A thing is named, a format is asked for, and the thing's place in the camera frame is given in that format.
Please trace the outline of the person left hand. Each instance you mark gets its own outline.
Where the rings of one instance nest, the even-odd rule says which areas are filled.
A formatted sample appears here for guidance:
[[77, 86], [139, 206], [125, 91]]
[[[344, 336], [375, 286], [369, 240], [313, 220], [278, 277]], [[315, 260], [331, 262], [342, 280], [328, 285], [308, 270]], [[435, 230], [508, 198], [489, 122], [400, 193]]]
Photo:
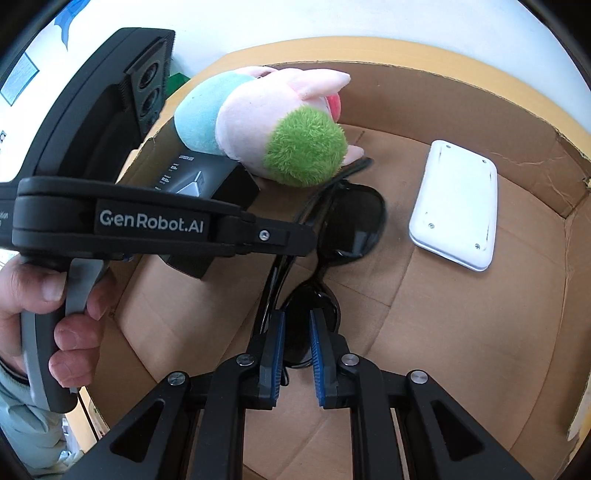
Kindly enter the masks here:
[[[18, 256], [1, 270], [1, 360], [12, 372], [25, 375], [21, 347], [20, 314], [46, 314], [61, 306], [66, 275], [23, 264]], [[63, 387], [83, 387], [93, 382], [104, 337], [103, 317], [118, 299], [115, 276], [107, 271], [93, 287], [85, 310], [69, 315], [55, 327], [58, 351], [48, 367]]]

